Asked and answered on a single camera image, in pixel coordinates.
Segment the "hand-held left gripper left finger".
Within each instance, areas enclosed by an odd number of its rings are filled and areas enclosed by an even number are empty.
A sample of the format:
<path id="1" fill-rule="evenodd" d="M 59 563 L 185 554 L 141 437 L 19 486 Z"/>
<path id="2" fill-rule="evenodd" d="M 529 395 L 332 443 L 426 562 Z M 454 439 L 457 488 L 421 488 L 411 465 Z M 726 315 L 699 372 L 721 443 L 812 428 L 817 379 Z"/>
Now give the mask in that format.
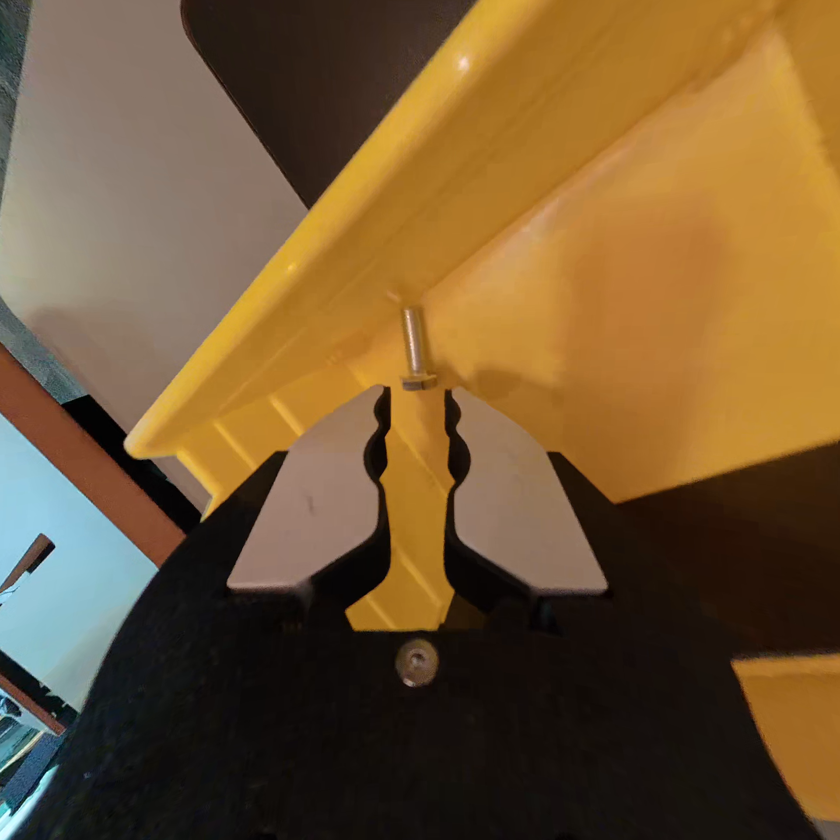
<path id="1" fill-rule="evenodd" d="M 392 393 L 373 385 L 287 451 L 227 579 L 237 595 L 293 595 L 346 610 L 391 567 L 382 476 Z"/>

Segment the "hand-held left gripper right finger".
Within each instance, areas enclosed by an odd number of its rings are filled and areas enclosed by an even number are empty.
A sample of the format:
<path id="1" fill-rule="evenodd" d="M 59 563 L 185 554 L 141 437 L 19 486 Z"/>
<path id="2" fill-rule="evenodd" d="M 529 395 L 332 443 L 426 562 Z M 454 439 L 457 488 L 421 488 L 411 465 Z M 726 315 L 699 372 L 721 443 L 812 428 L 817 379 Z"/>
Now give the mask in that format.
<path id="1" fill-rule="evenodd" d="M 458 386 L 444 426 L 453 479 L 444 571 L 484 614 L 502 602 L 535 607 L 602 596 L 609 584 L 548 452 L 523 427 Z"/>

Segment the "steel hex bolt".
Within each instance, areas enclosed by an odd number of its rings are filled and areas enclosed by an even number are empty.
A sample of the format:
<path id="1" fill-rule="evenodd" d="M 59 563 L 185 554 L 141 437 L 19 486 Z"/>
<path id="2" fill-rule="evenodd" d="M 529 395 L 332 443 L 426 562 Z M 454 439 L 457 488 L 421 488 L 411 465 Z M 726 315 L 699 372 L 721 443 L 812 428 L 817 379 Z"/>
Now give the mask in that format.
<path id="1" fill-rule="evenodd" d="M 424 312 L 421 307 L 402 310 L 402 335 L 406 354 L 406 373 L 401 376 L 403 390 L 424 392 L 438 383 L 436 370 L 429 350 Z"/>

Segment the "yellow plastic bin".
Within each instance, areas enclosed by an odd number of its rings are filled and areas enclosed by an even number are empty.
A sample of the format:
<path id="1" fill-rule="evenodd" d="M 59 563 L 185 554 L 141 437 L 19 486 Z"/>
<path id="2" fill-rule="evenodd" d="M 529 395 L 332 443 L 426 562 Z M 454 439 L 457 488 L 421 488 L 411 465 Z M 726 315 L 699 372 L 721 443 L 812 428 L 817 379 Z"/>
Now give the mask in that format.
<path id="1" fill-rule="evenodd" d="M 403 390 L 421 307 L 437 386 Z M 445 387 L 650 528 L 838 822 L 838 2 L 478 2 L 139 420 L 206 513 L 392 387 L 392 565 L 356 629 L 436 629 Z"/>

